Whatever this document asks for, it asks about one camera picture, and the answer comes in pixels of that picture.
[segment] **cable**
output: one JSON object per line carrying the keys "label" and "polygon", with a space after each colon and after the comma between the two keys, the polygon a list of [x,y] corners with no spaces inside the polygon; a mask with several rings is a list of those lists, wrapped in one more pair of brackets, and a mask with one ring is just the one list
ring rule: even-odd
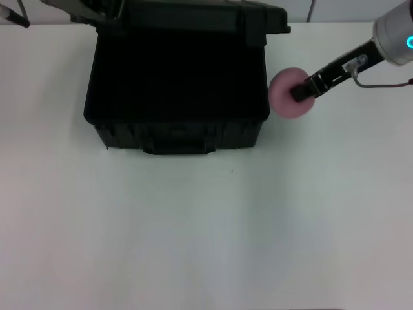
{"label": "cable", "polygon": [[23,17],[28,20],[27,12],[26,12],[25,5],[23,4],[23,0],[17,0],[17,3],[19,3],[20,11],[21,11]]}
{"label": "cable", "polygon": [[408,82],[406,83],[401,83],[401,84],[377,84],[377,85],[364,85],[361,84],[359,82],[359,80],[357,79],[357,71],[353,71],[351,73],[351,76],[354,80],[354,82],[356,83],[357,86],[363,87],[363,88],[397,88],[397,87],[404,87],[404,86],[409,86],[409,85],[413,85],[413,79],[410,79]]}
{"label": "cable", "polygon": [[317,0],[311,0],[310,10],[308,11],[308,16],[307,16],[307,23],[311,22],[311,17],[314,11],[314,7],[316,5],[316,1]]}
{"label": "cable", "polygon": [[6,19],[7,21],[11,21],[17,25],[22,27],[28,28],[30,26],[30,22],[27,18],[27,12],[22,0],[17,0],[19,3],[22,15],[14,12],[12,9],[8,8],[5,5],[0,3],[0,17]]}

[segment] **white tabletop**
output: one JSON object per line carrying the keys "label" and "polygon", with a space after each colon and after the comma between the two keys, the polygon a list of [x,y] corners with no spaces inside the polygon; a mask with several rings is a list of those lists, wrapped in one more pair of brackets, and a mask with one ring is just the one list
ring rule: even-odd
{"label": "white tabletop", "polygon": [[[371,29],[292,24],[268,76]],[[96,37],[0,26],[0,309],[413,308],[412,88],[347,81],[301,119],[271,114],[253,149],[107,151],[83,118]]]}

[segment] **white wall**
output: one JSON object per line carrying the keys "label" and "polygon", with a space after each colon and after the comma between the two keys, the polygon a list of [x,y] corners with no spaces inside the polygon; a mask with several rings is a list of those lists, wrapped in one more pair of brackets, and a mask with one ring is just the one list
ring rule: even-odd
{"label": "white wall", "polygon": [[[310,9],[311,0],[253,0],[265,2],[271,5],[285,8],[288,12],[290,22],[305,21]],[[0,0],[16,12],[19,12],[19,5],[16,0]],[[61,10],[52,8],[40,2],[40,0],[23,0],[27,14],[32,24],[65,24],[70,22],[68,14]],[[0,19],[0,24],[7,24],[7,21]]]}
{"label": "white wall", "polygon": [[[311,0],[253,0],[280,6],[288,12],[290,22],[304,22],[310,10]],[[404,0],[316,0],[312,21],[371,21]],[[23,0],[32,24],[69,23],[69,15],[44,5],[40,0]],[[16,0],[0,0],[0,3],[17,12]]]}
{"label": "white wall", "polygon": [[[0,3],[20,13],[16,0],[0,0]],[[66,24],[70,22],[68,14],[62,10],[45,5],[40,0],[23,0],[23,3],[32,24]],[[0,19],[0,23],[6,24],[8,22]]]}
{"label": "white wall", "polygon": [[311,21],[373,21],[404,0],[317,0]]}

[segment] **black plastic case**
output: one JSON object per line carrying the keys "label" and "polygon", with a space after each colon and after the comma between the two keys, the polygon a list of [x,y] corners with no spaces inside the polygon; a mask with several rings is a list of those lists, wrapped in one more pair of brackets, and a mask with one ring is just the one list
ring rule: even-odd
{"label": "black plastic case", "polygon": [[255,145],[268,118],[265,35],[282,8],[243,2],[132,2],[99,37],[85,118],[107,147],[206,154]]}

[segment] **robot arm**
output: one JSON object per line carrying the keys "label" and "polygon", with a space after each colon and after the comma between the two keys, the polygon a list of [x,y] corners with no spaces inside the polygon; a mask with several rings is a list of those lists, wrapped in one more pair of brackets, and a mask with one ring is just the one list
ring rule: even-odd
{"label": "robot arm", "polygon": [[413,60],[413,0],[407,0],[378,18],[373,27],[373,38],[339,57],[303,84],[291,89],[296,102],[319,97],[352,75],[360,73],[383,60],[393,65],[404,65]]}

